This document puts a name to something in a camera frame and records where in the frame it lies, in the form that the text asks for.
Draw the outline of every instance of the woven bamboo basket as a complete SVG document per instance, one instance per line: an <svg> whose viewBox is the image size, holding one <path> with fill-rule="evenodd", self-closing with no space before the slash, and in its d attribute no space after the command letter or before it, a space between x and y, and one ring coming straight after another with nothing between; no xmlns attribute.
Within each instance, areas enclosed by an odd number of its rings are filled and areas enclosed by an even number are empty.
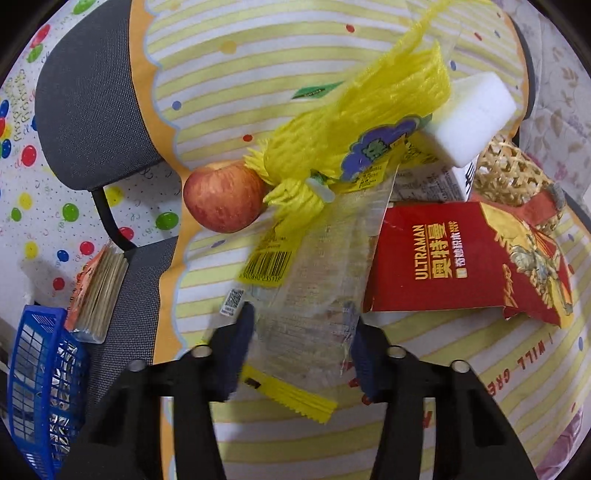
<svg viewBox="0 0 591 480"><path fill-rule="evenodd" d="M542 190L550 190L556 200L558 214L537 225L548 235L558 226L566 205L560 187L526 153L500 135L480 154L473 189L492 202L513 207L529 202Z"/></svg>

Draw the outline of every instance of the balloon print fabric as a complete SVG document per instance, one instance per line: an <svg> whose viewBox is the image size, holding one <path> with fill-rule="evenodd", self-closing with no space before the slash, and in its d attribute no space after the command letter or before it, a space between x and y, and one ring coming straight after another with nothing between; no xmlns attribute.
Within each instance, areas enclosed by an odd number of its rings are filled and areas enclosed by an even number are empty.
<svg viewBox="0 0 591 480"><path fill-rule="evenodd" d="M55 45L103 2L67 2L33 35L0 87L0 242L31 280L33 299L46 306L68 305L77 273L108 236L90 193L70 190L47 165L35 87ZM123 235L145 245L178 234L180 188L176 173L162 164L105 190Z"/></svg>

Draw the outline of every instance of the green label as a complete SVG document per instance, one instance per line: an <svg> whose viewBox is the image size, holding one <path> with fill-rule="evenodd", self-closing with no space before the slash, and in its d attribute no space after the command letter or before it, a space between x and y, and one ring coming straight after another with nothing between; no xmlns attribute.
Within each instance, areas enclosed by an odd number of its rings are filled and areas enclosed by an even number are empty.
<svg viewBox="0 0 591 480"><path fill-rule="evenodd" d="M299 89L291 98L322 98L324 95L337 88L341 83L343 82L329 83L328 85L317 85L313 87L304 87Z"/></svg>

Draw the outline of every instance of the red apple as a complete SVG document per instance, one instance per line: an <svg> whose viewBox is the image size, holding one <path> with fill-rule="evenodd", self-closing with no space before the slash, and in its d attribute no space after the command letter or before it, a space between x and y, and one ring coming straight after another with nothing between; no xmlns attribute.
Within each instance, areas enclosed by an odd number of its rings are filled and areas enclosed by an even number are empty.
<svg viewBox="0 0 591 480"><path fill-rule="evenodd" d="M242 230L254 222L267 189L242 161L222 161L197 168L183 188L183 200L199 224L219 233Z"/></svg>

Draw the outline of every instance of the yellow mesh net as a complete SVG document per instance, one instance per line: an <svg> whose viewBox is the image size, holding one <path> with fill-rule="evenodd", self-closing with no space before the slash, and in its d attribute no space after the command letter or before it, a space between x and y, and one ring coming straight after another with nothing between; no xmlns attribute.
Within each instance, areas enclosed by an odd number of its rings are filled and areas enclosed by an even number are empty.
<svg viewBox="0 0 591 480"><path fill-rule="evenodd" d="M343 159L361 136L409 116L424 118L448 100L450 79L441 48L437 42L429 48L421 43L433 18L452 1L433 4L336 101L295 117L245 157L246 165L275 187L264 201L279 207L278 233L302 228L322 211L324 202L306 184L313 173L322 174L327 184L343 180ZM400 149L388 154L399 157Z"/></svg>

